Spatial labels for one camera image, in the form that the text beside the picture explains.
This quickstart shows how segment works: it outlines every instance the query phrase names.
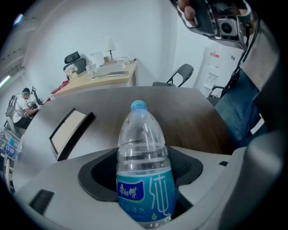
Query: desk lamp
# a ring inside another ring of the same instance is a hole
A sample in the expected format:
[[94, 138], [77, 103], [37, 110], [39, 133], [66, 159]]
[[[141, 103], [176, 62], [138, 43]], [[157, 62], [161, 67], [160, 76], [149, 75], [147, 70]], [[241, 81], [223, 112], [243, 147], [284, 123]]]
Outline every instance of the desk lamp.
[[106, 52], [110, 52], [110, 56], [111, 56], [111, 62], [113, 62], [113, 57], [112, 57], [112, 50], [116, 50], [115, 44], [112, 40], [112, 38], [107, 38], [106, 39]]

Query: wooden desk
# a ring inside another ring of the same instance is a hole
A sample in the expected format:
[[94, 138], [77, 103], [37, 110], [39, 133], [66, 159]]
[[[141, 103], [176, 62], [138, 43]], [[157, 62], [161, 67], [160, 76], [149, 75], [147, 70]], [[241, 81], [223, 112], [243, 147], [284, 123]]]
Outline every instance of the wooden desk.
[[108, 77], [101, 76], [92, 79], [87, 71], [85, 71], [81, 76], [70, 80], [69, 84], [64, 86], [52, 97], [59, 97], [62, 95], [67, 95], [75, 91], [89, 91], [102, 88], [115, 88], [115, 87], [127, 87], [133, 86], [135, 83], [135, 70], [137, 67], [137, 61], [132, 64], [125, 66], [124, 70], [128, 71], [129, 74], [123, 77]]
[[39, 110], [23, 136], [22, 154], [14, 163], [15, 190], [56, 163], [48, 138], [72, 108], [93, 112], [96, 119], [69, 158], [117, 147], [122, 123], [135, 100], [146, 102], [163, 131], [166, 145], [232, 154], [226, 125], [197, 89], [148, 86], [94, 90], [57, 98]]

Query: blue bottle cap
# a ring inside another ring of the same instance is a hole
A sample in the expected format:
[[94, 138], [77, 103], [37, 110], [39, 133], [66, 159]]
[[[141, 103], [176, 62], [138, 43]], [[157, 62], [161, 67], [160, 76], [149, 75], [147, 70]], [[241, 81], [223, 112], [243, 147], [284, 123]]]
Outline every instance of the blue bottle cap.
[[131, 105], [131, 111], [135, 111], [138, 109], [147, 110], [146, 103], [144, 101], [141, 101], [141, 100], [134, 101]]

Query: cup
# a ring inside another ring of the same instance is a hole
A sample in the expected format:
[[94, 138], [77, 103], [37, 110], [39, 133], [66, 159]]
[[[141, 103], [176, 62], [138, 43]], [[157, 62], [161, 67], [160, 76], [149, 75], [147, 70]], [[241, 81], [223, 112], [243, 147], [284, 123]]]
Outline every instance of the cup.
[[121, 57], [121, 61], [125, 64], [125, 65], [129, 65], [130, 64], [130, 59], [128, 57]]
[[92, 77], [97, 77], [96, 64], [86, 66], [87, 73]]

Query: person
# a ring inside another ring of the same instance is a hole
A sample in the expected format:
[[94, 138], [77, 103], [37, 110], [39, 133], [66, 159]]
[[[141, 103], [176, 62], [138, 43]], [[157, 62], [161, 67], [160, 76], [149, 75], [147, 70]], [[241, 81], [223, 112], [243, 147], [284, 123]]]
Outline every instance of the person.
[[16, 98], [14, 103], [13, 123], [18, 128], [27, 129], [32, 119], [29, 115], [35, 114], [40, 106], [36, 109], [30, 109], [26, 100], [30, 98], [30, 89], [25, 88]]
[[[178, 7], [185, 19], [195, 26], [197, 12], [189, 5], [189, 0], [178, 0]], [[256, 23], [259, 23], [260, 30], [241, 67], [239, 79], [215, 106], [236, 148], [247, 146], [253, 138], [267, 132], [265, 124], [253, 135], [250, 132], [261, 118], [253, 99], [268, 80], [279, 59], [279, 48], [272, 46], [275, 44], [274, 38], [263, 21], [254, 21], [250, 34], [254, 33]]]

